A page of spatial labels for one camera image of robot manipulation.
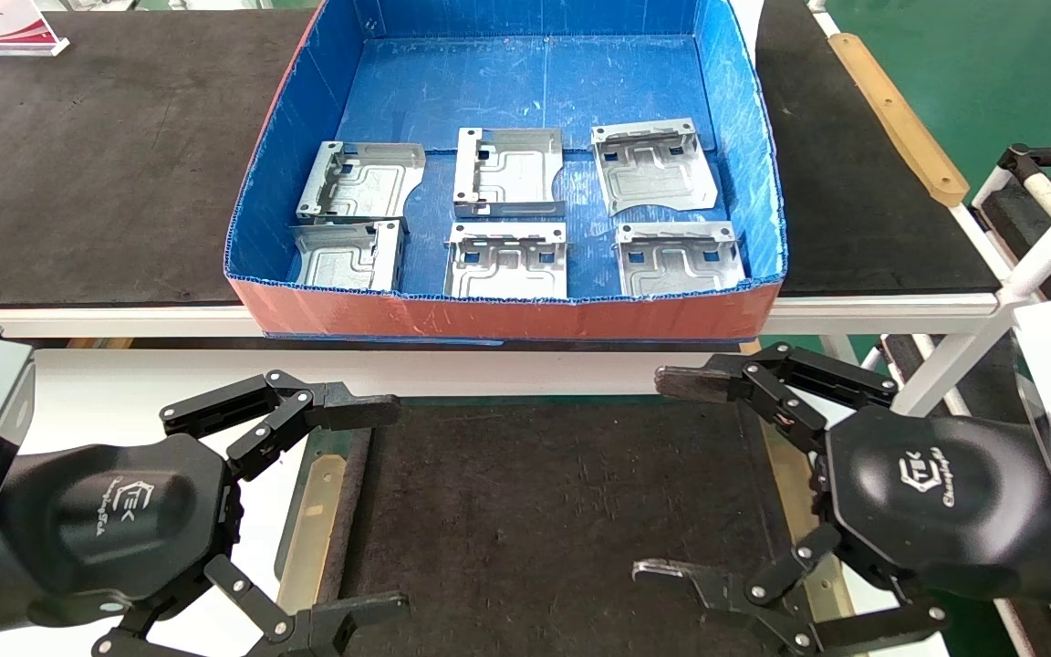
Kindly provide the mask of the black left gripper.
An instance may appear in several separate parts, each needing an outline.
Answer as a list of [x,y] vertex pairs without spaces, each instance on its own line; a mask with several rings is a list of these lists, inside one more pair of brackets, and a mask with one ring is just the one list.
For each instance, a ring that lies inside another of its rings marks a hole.
[[[236,479],[257,478],[312,432],[384,427],[400,411],[395,395],[271,370],[164,407],[164,433],[192,438],[25,454],[0,494],[1,601],[13,622],[51,628],[130,610],[92,656],[191,656],[149,631],[213,586],[262,632],[247,656],[342,656],[359,628],[408,617],[410,599],[393,591],[285,614],[227,557],[242,518]],[[245,422],[226,461],[195,442]]]

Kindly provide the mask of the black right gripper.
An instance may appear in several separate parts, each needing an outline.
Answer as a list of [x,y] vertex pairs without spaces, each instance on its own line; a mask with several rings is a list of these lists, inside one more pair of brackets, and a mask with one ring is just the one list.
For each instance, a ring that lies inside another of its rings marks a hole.
[[[682,579],[705,610],[746,621],[780,656],[856,656],[928,640],[950,623],[937,603],[904,590],[891,609],[806,619],[787,596],[827,558],[883,588],[1050,598],[1039,523],[1051,477],[1027,425],[862,409],[890,407],[897,382],[787,342],[696,369],[662,366],[655,387],[664,398],[743,402],[801,453],[825,453],[829,523],[751,577],[643,558],[631,566],[634,579]],[[825,416],[798,391],[860,411],[826,433]]]

